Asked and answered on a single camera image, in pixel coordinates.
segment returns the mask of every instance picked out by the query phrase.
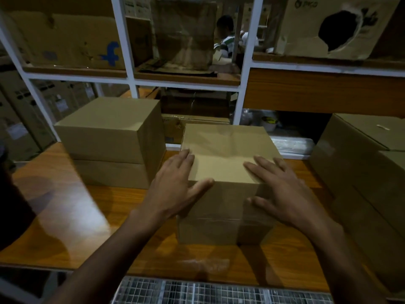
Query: metal grid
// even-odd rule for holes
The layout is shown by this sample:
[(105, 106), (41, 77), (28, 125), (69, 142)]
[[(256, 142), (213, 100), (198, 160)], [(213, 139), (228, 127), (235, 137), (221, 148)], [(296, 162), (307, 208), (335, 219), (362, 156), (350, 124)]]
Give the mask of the metal grid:
[(333, 304), (328, 293), (125, 277), (111, 304)]

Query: man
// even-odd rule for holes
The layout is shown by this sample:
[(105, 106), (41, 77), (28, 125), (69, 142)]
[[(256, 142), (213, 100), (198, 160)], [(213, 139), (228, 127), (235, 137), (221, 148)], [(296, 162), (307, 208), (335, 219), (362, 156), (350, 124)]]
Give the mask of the man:
[[(217, 34), (218, 37), (222, 40), (220, 44), (220, 51), (222, 57), (230, 58), (233, 54), (234, 42), (235, 42), (235, 33), (233, 31), (233, 19), (229, 15), (223, 15), (217, 21)], [(240, 32), (239, 44), (246, 46), (248, 32)], [(255, 46), (259, 45), (259, 40), (256, 37)]]
[[(273, 199), (253, 196), (249, 201), (284, 224), (300, 230), (311, 241), (335, 303), (386, 303), (353, 258), (342, 226), (333, 221), (316, 202), (305, 183), (281, 159), (275, 164), (255, 157), (246, 169), (272, 190)], [(167, 160), (156, 174), (143, 203), (129, 214), (124, 224), (74, 271), (47, 304), (109, 303), (120, 281), (147, 241), (170, 217), (193, 204), (214, 184), (200, 180), (188, 188), (194, 156), (184, 150)]]

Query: shelving unit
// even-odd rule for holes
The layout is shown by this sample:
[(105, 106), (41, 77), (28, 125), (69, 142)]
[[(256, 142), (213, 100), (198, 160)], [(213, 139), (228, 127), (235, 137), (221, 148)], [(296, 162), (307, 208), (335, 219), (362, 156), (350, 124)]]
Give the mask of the shelving unit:
[[(243, 3), (241, 0), (235, 0), (236, 3)], [(131, 47), (128, 39), (128, 30), (125, 20), (124, 0), (111, 0), (115, 21), (117, 24), (119, 41), (122, 49), (126, 70), (94, 70), (94, 69), (76, 69), (76, 68), (52, 68), (52, 67), (27, 67), (16, 44), (11, 38), (6, 28), (4, 18), (0, 17), (0, 37), (3, 45), (16, 66), (19, 74), (26, 83), (37, 102), (46, 121), (53, 130), (53, 134), (58, 135), (53, 129), (55, 122), (50, 113), (44, 98), (40, 91), (33, 85), (32, 79), (46, 80), (65, 80), (65, 81), (83, 81), (96, 83), (98, 95), (102, 95), (101, 87), (98, 83), (119, 83), (128, 84), (134, 98), (139, 97), (139, 86), (157, 86), (157, 87), (177, 87), (189, 88), (195, 90), (212, 91), (231, 91), (238, 93), (236, 102), (234, 125), (239, 125), (240, 116), (245, 100), (246, 88), (248, 84), (251, 68), (263, 68), (285, 71), (304, 71), (304, 72), (324, 72), (352, 75), (373, 75), (405, 77), (405, 66), (398, 64), (365, 61), (359, 66), (353, 66), (348, 62), (335, 62), (334, 60), (317, 60), (298, 57), (281, 57), (269, 55), (266, 53), (254, 53), (254, 45), (259, 25), (263, 0), (254, 0), (251, 21), (249, 25), (249, 36), (247, 39), (243, 67), (240, 75), (218, 74), (217, 78), (195, 77), (195, 76), (176, 76), (176, 75), (155, 75), (141, 73), (134, 67)], [(180, 145), (168, 144), (169, 149), (179, 149)]]

